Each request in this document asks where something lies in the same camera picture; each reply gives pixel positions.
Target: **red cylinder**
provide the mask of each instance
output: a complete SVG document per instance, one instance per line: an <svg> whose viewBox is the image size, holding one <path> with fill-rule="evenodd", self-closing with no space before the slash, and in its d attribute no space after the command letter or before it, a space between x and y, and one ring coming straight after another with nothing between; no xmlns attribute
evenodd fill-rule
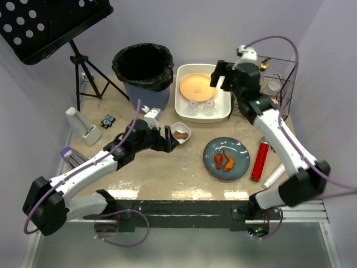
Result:
<svg viewBox="0 0 357 268"><path fill-rule="evenodd" d="M260 181L260 177L262 176L264 163L266 162L268 151L269 151L269 144L267 142L262 142L259 146L252 176L250 177L252 181L255 181L257 183Z"/></svg>

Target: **gray wall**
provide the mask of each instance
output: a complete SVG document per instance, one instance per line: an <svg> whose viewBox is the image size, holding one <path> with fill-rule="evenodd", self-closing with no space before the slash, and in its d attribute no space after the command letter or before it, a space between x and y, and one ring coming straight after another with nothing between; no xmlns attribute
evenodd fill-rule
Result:
<svg viewBox="0 0 357 268"><path fill-rule="evenodd" d="M331 177L357 186L357 20L354 0L325 0L300 43L291 117L298 138L332 166ZM327 193L340 191L329 185ZM357 266L357 197L327 200L344 268Z"/></svg>
<svg viewBox="0 0 357 268"><path fill-rule="evenodd" d="M188 63L235 60L239 45L267 35L300 43L323 0L123 0L114 13L76 38L80 51L105 73L122 48L154 42L167 46L176 68ZM283 42L255 46L260 55L290 58Z"/></svg>
<svg viewBox="0 0 357 268"><path fill-rule="evenodd" d="M0 266L19 267L28 241L22 205L35 178L58 170L74 68L68 47L34 66L23 65L2 38L0 47Z"/></svg>

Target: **white tray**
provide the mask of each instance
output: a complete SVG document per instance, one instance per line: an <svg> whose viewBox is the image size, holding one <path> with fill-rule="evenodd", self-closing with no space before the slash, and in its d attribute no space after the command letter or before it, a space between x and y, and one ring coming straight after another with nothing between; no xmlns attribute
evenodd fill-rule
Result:
<svg viewBox="0 0 357 268"><path fill-rule="evenodd" d="M220 78L217 84L216 94L212 97L215 102L215 110L213 116L205 116L202 113L204 102L199 103L199 114L197 116L189 116L186 113L188 99L186 99L180 92L180 82L182 79L190 74L200 73L211 75L216 65L213 64L186 64L179 67L176 75L175 88L175 110L178 116L184 121L195 123L216 123L225 119L230 113L230 93L224 92L220 89L223 78Z"/></svg>

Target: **blue plate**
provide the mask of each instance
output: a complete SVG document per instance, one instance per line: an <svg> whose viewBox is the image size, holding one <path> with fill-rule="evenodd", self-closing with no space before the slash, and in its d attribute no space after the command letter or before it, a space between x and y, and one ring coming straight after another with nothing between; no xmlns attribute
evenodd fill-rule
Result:
<svg viewBox="0 0 357 268"><path fill-rule="evenodd" d="M225 171L223 166L228 161L223 150L234 159L234 166L231 170ZM216 154L223 155L222 167L217 169L217 162L214 160ZM203 162L210 174L218 179L236 180L242 177L249 168L250 157L247 148L239 141L230 137L219 137L210 141L203 152Z"/></svg>

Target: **blue trash bin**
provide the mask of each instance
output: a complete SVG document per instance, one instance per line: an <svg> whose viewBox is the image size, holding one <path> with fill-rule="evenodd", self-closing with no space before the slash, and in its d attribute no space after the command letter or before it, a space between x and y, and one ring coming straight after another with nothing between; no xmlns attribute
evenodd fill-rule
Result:
<svg viewBox="0 0 357 268"><path fill-rule="evenodd" d="M173 61L168 48L152 43L126 47L116 54L112 68L135 107L138 99L149 108L166 107L173 81Z"/></svg>
<svg viewBox="0 0 357 268"><path fill-rule="evenodd" d="M128 93L131 103L136 106L138 105L138 99L141 99L143 104L151 108L159 108L163 110L168 103L170 97L170 87L162 91L151 91L145 88L139 88L134 85L129 85L124 83L124 87Z"/></svg>

